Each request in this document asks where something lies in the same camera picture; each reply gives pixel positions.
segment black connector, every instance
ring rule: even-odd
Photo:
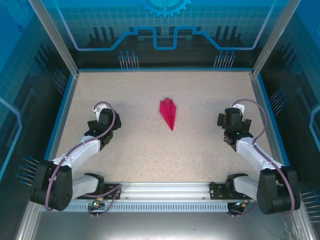
[[[110,131],[104,135],[103,137],[100,137],[100,150],[103,149],[108,143],[110,143],[111,139],[113,138],[114,134],[113,131],[121,128],[121,120],[119,114],[115,112],[115,121],[114,125],[110,129]],[[109,108],[104,108],[101,110],[99,115],[99,121],[93,120],[88,121],[88,127],[89,131],[87,131],[84,135],[85,136],[92,136],[97,137],[101,134],[103,134],[111,125],[113,119],[113,113],[112,110]]]
[[[285,175],[292,190],[294,210],[298,210],[301,202],[297,172],[289,166],[283,166],[280,170]],[[266,168],[260,172],[256,200],[259,208],[264,214],[282,213],[290,210],[291,199],[288,189],[283,183],[283,178],[276,169],[271,170]]]
[[[45,205],[49,180],[57,165],[49,161],[39,162],[32,188],[30,191],[30,201]],[[70,203],[73,195],[72,171],[69,166],[62,166],[56,174],[52,185],[48,207],[63,211]]]
[[[249,129],[251,120],[242,121],[243,115],[240,109],[235,107],[226,108],[224,114],[219,114],[217,125],[224,130],[223,140],[236,151],[237,141],[241,138],[253,138]]]

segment metal pin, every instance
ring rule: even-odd
[[[271,107],[271,108],[272,108],[272,111],[274,112],[274,110],[277,109],[277,108],[279,107],[279,105],[282,104],[283,102],[284,102],[284,101],[280,100],[280,101],[276,104],[276,106],[272,106],[272,107]]]
[[[23,181],[23,180],[20,180],[20,184],[25,184],[25,185],[29,185],[29,186],[31,186],[31,187],[32,187],[32,184],[30,184],[30,183],[27,183],[27,182],[25,182],[25,181]]]
[[[229,67],[229,64],[230,64],[230,62],[231,62],[231,59],[232,59],[232,57],[233,57],[233,55],[234,55],[235,52],[236,52],[235,50],[231,51],[231,57],[230,57],[230,59],[229,59],[228,65],[227,65],[228,67]]]
[[[29,173],[35,174],[34,171],[31,171],[31,170],[29,170],[29,169],[26,169],[26,168],[24,168],[24,167],[21,166],[21,165],[18,166],[18,169],[23,169],[23,170],[25,170],[25,171],[27,171],[27,172],[29,172]]]
[[[134,69],[134,62],[133,62],[133,60],[132,60],[132,56],[130,56],[130,60],[131,60],[131,65],[132,65],[132,69]]]
[[[225,58],[225,56],[222,55],[222,56],[221,56],[221,61],[220,61],[220,64],[219,64],[219,68],[221,68],[221,63],[222,63],[222,61],[224,60],[224,58]]]
[[[22,160],[23,162],[28,162],[28,163],[30,163],[30,164],[32,164],[32,165],[35,165],[36,167],[38,166],[38,165],[35,164],[34,162],[27,160],[24,156],[21,158],[21,160]]]
[[[60,76],[66,81],[68,82],[68,79],[66,78],[66,76],[62,73],[62,70],[59,70],[58,68],[56,68],[58,70],[58,73],[60,74]]]
[[[269,100],[271,100],[278,92],[279,92],[279,89],[275,90],[274,94],[269,98]]]
[[[284,89],[284,88],[283,88],[283,87],[281,87],[281,88],[280,88],[280,90],[276,93],[276,95],[275,95],[275,94],[273,94],[273,95],[272,95],[272,97],[270,97],[269,102],[272,102],[272,101],[273,101],[273,99],[274,99],[276,96],[278,96],[278,94],[279,94],[279,93],[281,93],[281,91],[282,91],[283,89]]]
[[[129,69],[129,68],[128,68],[127,56],[124,56],[123,58],[124,58],[124,60],[125,60],[126,69]]]
[[[306,209],[313,209],[313,208],[318,208],[318,207],[320,207],[320,205],[316,205],[316,206],[308,206],[308,207],[306,207]]]
[[[231,64],[230,64],[230,68],[232,68],[232,65],[234,64],[234,61],[235,61],[235,58],[236,58],[237,56],[233,56],[232,57],[232,61],[231,61]]]
[[[30,178],[35,178],[34,176],[32,176],[32,175],[30,175],[30,174],[28,174],[28,173],[26,173],[25,171],[22,173],[22,175],[23,176],[27,176],[27,177],[30,177]]]
[[[126,53],[126,55],[127,55],[127,58],[128,58],[128,62],[129,62],[129,69],[131,68],[131,66],[130,66],[130,57],[129,57],[129,51],[125,51],[125,53]]]
[[[118,56],[118,59],[119,59],[119,62],[120,62],[121,69],[124,69],[124,68],[122,67],[122,63],[121,63],[121,56]]]
[[[137,68],[136,58],[135,58],[135,53],[136,53],[136,52],[135,52],[135,51],[132,51],[131,53],[133,54],[134,67]]]
[[[275,114],[274,116],[277,116],[277,115],[281,112],[281,110],[283,110],[283,109],[285,109],[285,105],[283,105],[283,106],[279,109],[279,111],[276,112],[276,114]]]
[[[278,94],[271,101],[270,104],[273,105],[277,100],[281,99],[282,95]]]
[[[306,200],[306,199],[312,199],[312,198],[316,198],[316,197],[319,197],[320,195],[314,195],[314,196],[309,196],[309,197],[305,197],[305,198],[302,198],[303,200]]]
[[[218,59],[218,63],[217,64],[219,64],[219,61],[220,61],[220,58],[221,58],[221,54],[223,53],[224,51],[220,51],[220,55],[219,55],[219,59]]]
[[[218,55],[216,55],[216,56],[215,56],[215,60],[214,60],[213,68],[215,68],[215,67],[216,67],[216,63],[217,63],[218,58],[219,58],[219,56],[218,56]]]
[[[123,63],[123,67],[125,67],[125,60],[124,60],[123,53],[124,53],[123,51],[120,51],[121,58],[122,58],[122,63]]]
[[[55,82],[55,84],[60,88],[60,90],[64,93],[64,88],[62,87],[62,84],[59,83],[54,77],[52,77],[52,80]]]
[[[316,194],[316,190],[315,189],[312,189],[312,191],[309,191],[309,192],[306,192],[306,193],[302,193],[301,196],[303,195],[307,195],[307,194]]]
[[[284,105],[286,102],[288,102],[288,98],[286,98],[283,103],[281,103],[279,106],[273,109],[273,112],[276,112],[279,108],[281,108],[282,105]]]
[[[138,69],[140,69],[140,67],[139,67],[139,57],[138,57],[138,56],[135,56],[135,59],[136,59],[136,64],[137,64],[137,66],[138,66]]]
[[[224,67],[225,65],[225,62],[226,62],[226,59],[227,59],[227,55],[228,55],[229,51],[225,51],[225,56],[224,56],[224,60],[223,60],[223,63],[222,63],[222,67]]]
[[[308,214],[313,214],[313,213],[320,213],[320,210],[318,211],[307,211]]]
[[[58,84],[55,83],[54,86],[55,86],[56,89],[58,89],[58,91],[59,91],[59,92],[61,93],[61,95],[63,96],[64,93],[63,93],[63,91],[61,90],[61,88],[58,86]]]
[[[15,177],[16,177],[16,178],[21,178],[21,179],[24,179],[24,180],[27,180],[27,181],[30,181],[30,182],[33,182],[33,180],[30,180],[29,178],[20,176],[18,173],[15,174]]]
[[[38,160],[35,160],[32,156],[29,156],[28,159],[29,159],[29,160],[33,160],[33,161],[35,161],[35,162],[37,162],[37,163],[40,163]]]
[[[230,56],[228,55],[226,58],[227,58],[227,60],[226,60],[226,62],[225,62],[224,68],[227,68],[227,63],[228,63],[228,61],[230,60]]]
[[[26,164],[26,167],[27,167],[27,168],[31,168],[31,169],[33,169],[33,170],[37,170],[35,167],[30,166],[30,164],[29,164],[29,163],[27,163],[27,164]]]
[[[60,80],[60,83],[62,83],[65,87],[67,87],[67,83],[65,82],[63,77],[60,76],[60,74],[58,75],[58,73],[55,71],[54,75]]]
[[[304,202],[304,205],[306,205],[306,204],[314,204],[314,203],[316,203],[316,204],[320,204],[320,200],[317,198],[317,199],[316,199],[316,200],[314,200],[314,201]]]
[[[67,87],[67,84],[65,83],[65,81],[58,75],[58,73],[55,71],[54,75],[59,79],[59,82],[64,86]]]
[[[61,87],[62,91],[64,92],[65,89],[66,89],[66,87],[65,87],[65,85],[62,83],[62,81],[61,81],[59,78],[56,79],[56,80],[53,78],[53,80],[55,81],[56,84],[58,84],[58,85]]]
[[[282,96],[279,97],[278,100],[275,100],[273,103],[271,103],[271,108],[274,109],[275,106],[276,106],[279,102],[281,102],[281,101],[283,101],[283,100],[282,100]]]
[[[286,94],[284,93],[283,95],[281,95],[278,100],[274,100],[273,103],[271,103],[271,108],[274,108],[275,105],[279,102],[279,101],[282,101],[282,97],[284,97]]]

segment metal frame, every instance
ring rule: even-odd
[[[28,202],[16,240],[29,240],[32,238],[37,223],[40,205],[34,202]]]
[[[74,62],[72,56],[70,55],[62,37],[59,34],[58,29],[56,28],[53,20],[51,19],[46,7],[42,3],[41,0],[28,0],[30,5],[32,6],[35,14],[39,18],[40,22],[42,23],[44,29],[46,30],[47,34],[49,35],[51,41],[53,42],[55,48],[59,52],[60,56],[62,57],[64,63],[68,67],[70,73],[77,77],[79,70]]]
[[[76,78],[78,76],[78,68],[73,61],[66,45],[63,42],[57,28],[55,27],[52,19],[45,6],[41,1],[29,0],[31,6],[33,7],[36,15],[40,19],[42,25],[44,26],[46,32],[51,38],[53,44],[60,53],[63,61],[69,68],[71,74]],[[265,110],[266,101],[262,95],[261,86],[258,82],[257,76],[261,71],[262,67],[266,63],[269,55],[271,54],[273,48],[275,47],[277,41],[282,35],[285,27],[290,21],[292,15],[294,14],[300,0],[289,0],[288,4],[285,6],[279,20],[277,21],[269,39],[267,40],[265,46],[263,47],[261,54],[259,55],[254,67],[253,74],[250,77],[252,81],[253,89],[255,90],[255,95],[257,101],[262,104]],[[68,114],[68,109],[63,111],[63,114]],[[268,121],[270,122],[270,115],[267,113]],[[269,126],[266,130],[267,137],[270,142],[270,148],[272,155],[280,162],[284,162],[281,150],[279,148],[276,134],[272,126]],[[55,144],[60,141],[60,138],[57,136],[54,140]],[[209,193],[209,183],[124,183],[121,191],[121,198],[119,202],[195,202],[195,203],[205,203],[211,202],[210,193]],[[17,240],[26,240],[31,239],[33,231],[36,226],[36,222],[39,216],[39,211],[41,206],[39,204],[29,202],[27,204],[18,234]],[[315,239],[315,234],[313,228],[308,219],[306,209],[304,204],[301,204],[301,209],[296,211],[292,216],[293,222],[297,226],[303,226],[298,229],[298,232],[301,236],[308,236],[307,239]]]
[[[267,122],[269,123],[265,130],[265,133],[269,142],[272,157],[274,159],[277,159],[277,161],[283,164],[284,155],[282,154],[281,149],[279,147],[279,145],[282,144],[282,142],[281,143],[278,142],[278,139],[276,137],[275,127],[273,126],[273,121],[271,121],[271,117],[270,117],[270,115],[273,113],[272,112],[270,113],[268,110],[267,102],[266,102],[266,99],[264,98],[262,87],[258,80],[258,76],[254,76],[253,74],[250,74],[250,79],[251,79],[254,95],[256,97],[256,101],[264,108],[266,117],[267,117]],[[301,199],[300,209],[293,212],[289,221],[290,221],[289,224],[291,224],[293,228],[296,228],[301,239],[306,239],[306,240],[317,239],[302,199]]]
[[[67,121],[67,116],[68,116],[69,109],[71,106],[72,98],[74,97],[74,93],[75,93],[76,86],[78,83],[78,79],[79,79],[79,76],[73,76],[73,78],[70,79],[68,82],[68,85],[66,87],[66,91],[64,93],[64,96],[63,96],[63,99],[61,102],[61,106],[59,109],[59,112],[60,112],[60,110],[62,108],[62,113],[61,113],[60,118],[59,118],[59,113],[58,113],[57,119],[55,121],[53,131],[55,131],[55,127],[57,126],[56,132],[52,132],[52,134],[51,134],[48,148],[47,148],[45,156],[44,156],[45,160],[52,160],[56,157],[59,143],[60,143],[60,139],[62,137],[65,123]]]
[[[279,38],[283,34],[287,24],[289,23],[292,15],[295,13],[301,0],[289,0],[283,9],[278,21],[276,22],[273,31],[271,32],[268,40],[266,41],[259,57],[253,66],[253,76],[258,76],[262,67],[265,65],[272,50],[276,46]]]

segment enclosure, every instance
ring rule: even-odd
[[[320,2],[0,0],[0,239],[306,239],[320,227]],[[171,130],[161,101],[176,106]],[[301,206],[231,217],[211,183],[259,174],[217,126],[239,99],[261,148],[298,176]],[[31,202],[107,101],[121,128],[74,174],[122,184],[111,209]]]

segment gear logo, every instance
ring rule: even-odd
[[[29,17],[28,0],[2,0],[0,6],[7,7],[11,17],[21,25]]]
[[[141,4],[144,5],[144,10],[150,11],[150,14],[166,18],[168,15],[173,17],[175,14],[180,14],[181,10],[186,10],[191,0],[141,0]]]

